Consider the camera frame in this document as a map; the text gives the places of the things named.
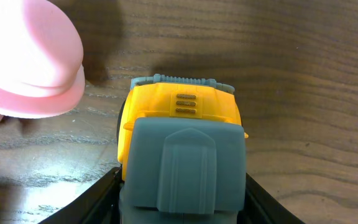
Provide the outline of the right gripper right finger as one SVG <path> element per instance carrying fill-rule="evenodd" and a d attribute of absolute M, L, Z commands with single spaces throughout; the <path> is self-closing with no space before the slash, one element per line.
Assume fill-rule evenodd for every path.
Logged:
<path fill-rule="evenodd" d="M 305 224 L 246 174 L 244 224 Z"/>

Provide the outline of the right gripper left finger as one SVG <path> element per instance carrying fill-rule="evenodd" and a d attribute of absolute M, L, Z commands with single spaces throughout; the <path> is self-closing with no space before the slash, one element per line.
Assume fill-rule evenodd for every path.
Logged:
<path fill-rule="evenodd" d="M 78 198 L 40 224 L 120 224 L 121 172 L 120 167 L 112 168 Z"/>

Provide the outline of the yellow grey toy truck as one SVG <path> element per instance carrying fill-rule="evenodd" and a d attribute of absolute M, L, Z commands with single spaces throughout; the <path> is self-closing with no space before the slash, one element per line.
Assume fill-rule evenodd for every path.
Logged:
<path fill-rule="evenodd" d="M 247 134 L 234 92 L 212 78 L 131 81 L 117 135 L 121 223 L 237 222 Z"/>

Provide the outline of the pink white duck toy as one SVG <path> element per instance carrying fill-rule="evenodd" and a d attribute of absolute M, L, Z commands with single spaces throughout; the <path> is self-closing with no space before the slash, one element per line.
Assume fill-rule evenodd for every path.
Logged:
<path fill-rule="evenodd" d="M 68 16 L 46 0 L 0 1 L 0 120 L 72 110 L 85 89 L 83 45 Z"/>

